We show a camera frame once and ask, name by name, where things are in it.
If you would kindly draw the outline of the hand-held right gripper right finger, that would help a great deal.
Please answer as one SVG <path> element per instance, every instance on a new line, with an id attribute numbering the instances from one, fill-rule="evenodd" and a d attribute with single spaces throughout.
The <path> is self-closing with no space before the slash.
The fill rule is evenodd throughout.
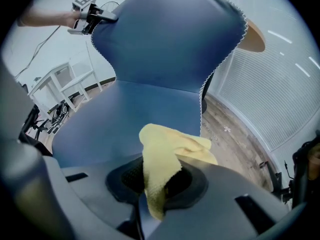
<path id="1" fill-rule="evenodd" d="M 304 203 L 292 210 L 238 172 L 186 156 L 180 160 L 200 169 L 208 180 L 204 196 L 192 207 L 169 210 L 149 240 L 294 240 Z M 274 223 L 258 233 L 237 203 L 250 197 Z"/>

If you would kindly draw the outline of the person's left forearm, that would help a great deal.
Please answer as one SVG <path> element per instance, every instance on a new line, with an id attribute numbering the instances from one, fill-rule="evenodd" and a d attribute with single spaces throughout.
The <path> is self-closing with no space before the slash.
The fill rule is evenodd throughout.
<path id="1" fill-rule="evenodd" d="M 64 26 L 74 28 L 80 19 L 80 11 L 41 11 L 29 6 L 16 20 L 19 27 Z"/>

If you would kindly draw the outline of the yellow wiping cloth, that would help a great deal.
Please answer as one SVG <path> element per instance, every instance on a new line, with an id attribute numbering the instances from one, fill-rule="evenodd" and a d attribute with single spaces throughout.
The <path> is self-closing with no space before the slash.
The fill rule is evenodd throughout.
<path id="1" fill-rule="evenodd" d="M 209 139 L 186 134 L 176 129 L 149 123 L 139 132 L 143 145 L 143 180 L 151 216 L 162 221 L 165 216 L 166 184 L 182 170 L 177 156 L 217 165 L 210 152 Z"/>

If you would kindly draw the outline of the white wooden chair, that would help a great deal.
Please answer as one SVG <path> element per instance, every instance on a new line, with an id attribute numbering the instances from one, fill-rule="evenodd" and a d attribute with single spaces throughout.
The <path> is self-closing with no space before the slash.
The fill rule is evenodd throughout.
<path id="1" fill-rule="evenodd" d="M 93 68 L 93 63 L 92 63 L 92 59 L 91 59 L 91 56 L 90 56 L 90 52 L 89 52 L 89 44 L 88 42 L 86 41 L 85 42 L 85 46 L 86 46 L 86 53 L 87 53 L 87 58 L 88 58 L 88 61 L 89 61 L 89 71 L 86 71 L 84 73 L 82 73 L 81 75 L 78 75 L 76 76 L 75 75 L 75 72 L 74 72 L 74 68 L 68 64 L 68 67 L 71 69 L 72 73 L 74 74 L 74 77 L 73 79 L 68 82 L 66 85 L 64 85 L 63 87 L 60 88 L 59 92 L 60 94 L 63 96 L 64 98 L 64 101 L 68 104 L 68 106 L 74 111 L 76 112 L 80 105 L 83 104 L 83 103 L 86 103 L 88 101 L 90 101 L 90 97 L 88 95 L 88 93 L 86 92 L 85 88 L 83 87 L 83 81 L 86 80 L 88 77 L 90 76 L 93 76 L 95 81 L 96 81 L 96 84 L 100 90 L 100 92 L 103 91 L 103 88 L 98 80 L 98 77 L 96 75 L 96 72 Z M 73 88 L 73 87 L 77 87 L 79 89 L 79 94 L 83 95 L 84 98 L 79 102 L 79 105 L 78 106 L 75 106 L 71 99 L 65 94 L 65 91 L 69 90 L 70 88 Z"/>

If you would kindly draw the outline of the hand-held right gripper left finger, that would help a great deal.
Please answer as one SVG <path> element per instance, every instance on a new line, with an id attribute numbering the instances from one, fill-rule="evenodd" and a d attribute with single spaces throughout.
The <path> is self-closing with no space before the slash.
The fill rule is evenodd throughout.
<path id="1" fill-rule="evenodd" d="M 84 173 L 86 177 L 69 182 L 81 201 L 104 223 L 135 240 L 145 240 L 142 233 L 137 206 L 119 202 L 107 188 L 108 174 L 135 159 L 137 156 L 123 157 L 102 163 L 62 169 L 68 178 Z"/>

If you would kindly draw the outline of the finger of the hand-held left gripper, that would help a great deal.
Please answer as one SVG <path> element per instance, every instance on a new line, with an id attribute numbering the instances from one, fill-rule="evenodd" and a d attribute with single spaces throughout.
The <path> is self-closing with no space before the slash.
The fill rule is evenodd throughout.
<path id="1" fill-rule="evenodd" d="M 96 18 L 104 21 L 109 21 L 109 22 L 116 22 L 118 20 L 118 16 L 113 14 L 112 12 L 109 12 L 107 10 L 103 10 L 100 7 L 95 7 L 96 13 L 95 16 Z"/>

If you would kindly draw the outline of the white wooden desk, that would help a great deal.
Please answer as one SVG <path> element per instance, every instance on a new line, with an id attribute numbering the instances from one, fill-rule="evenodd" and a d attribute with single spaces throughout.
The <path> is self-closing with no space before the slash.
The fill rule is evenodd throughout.
<path id="1" fill-rule="evenodd" d="M 34 87 L 32 87 L 31 90 L 28 92 L 28 96 L 33 101 L 33 103 L 39 108 L 42 115 L 50 121 L 53 119 L 53 117 L 48 113 L 49 109 L 39 102 L 39 100 L 35 97 L 35 93 L 37 91 L 40 91 L 44 87 L 47 87 L 49 93 L 53 96 L 57 104 L 60 104 L 61 101 L 66 101 L 67 104 L 70 105 L 70 99 L 67 98 L 67 96 L 61 92 L 63 86 L 61 85 L 59 80 L 62 78 L 60 76 L 58 77 L 58 74 L 64 70 L 68 70 L 70 74 L 69 81 L 73 80 L 76 77 L 70 63 L 65 62 L 50 69 L 43 77 L 40 78 L 40 80 L 36 82 Z"/>

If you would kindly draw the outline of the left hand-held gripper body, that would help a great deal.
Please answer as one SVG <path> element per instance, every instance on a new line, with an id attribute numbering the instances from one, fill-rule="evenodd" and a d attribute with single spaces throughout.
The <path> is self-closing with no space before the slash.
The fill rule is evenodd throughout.
<path id="1" fill-rule="evenodd" d="M 91 35 L 96 25 L 103 20 L 103 10 L 96 5 L 96 0 L 74 0 L 72 10 L 80 12 L 80 17 L 67 30 L 71 35 Z"/>

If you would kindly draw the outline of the blue chair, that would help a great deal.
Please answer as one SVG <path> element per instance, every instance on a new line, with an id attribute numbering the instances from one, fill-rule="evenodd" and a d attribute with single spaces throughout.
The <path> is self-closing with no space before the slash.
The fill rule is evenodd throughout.
<path id="1" fill-rule="evenodd" d="M 115 81 L 54 136 L 61 168 L 140 154 L 147 124 L 199 136 L 204 85 L 248 29 L 229 0 L 125 0 L 114 14 L 117 22 L 99 23 L 91 43 Z"/>

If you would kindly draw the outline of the white window blinds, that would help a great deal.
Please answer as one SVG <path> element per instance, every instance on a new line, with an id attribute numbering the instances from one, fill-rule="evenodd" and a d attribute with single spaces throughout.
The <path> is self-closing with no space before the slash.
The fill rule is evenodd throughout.
<path id="1" fill-rule="evenodd" d="M 268 28 L 262 52 L 237 48 L 216 70 L 209 94 L 218 98 L 273 153 L 312 138 L 320 110 L 320 52 L 306 25 Z"/>

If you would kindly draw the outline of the black office chair with bag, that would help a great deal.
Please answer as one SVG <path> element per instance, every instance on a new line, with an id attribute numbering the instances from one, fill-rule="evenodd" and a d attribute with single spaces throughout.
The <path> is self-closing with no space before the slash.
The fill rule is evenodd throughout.
<path id="1" fill-rule="evenodd" d="M 275 197 L 283 203 L 292 201 L 291 207 L 307 202 L 314 189 L 320 187 L 320 129 L 315 131 L 315 138 L 305 142 L 293 155 L 294 176 L 289 176 L 288 187 L 282 184 L 282 173 L 274 172 L 269 161 L 259 164 L 267 168 Z"/>

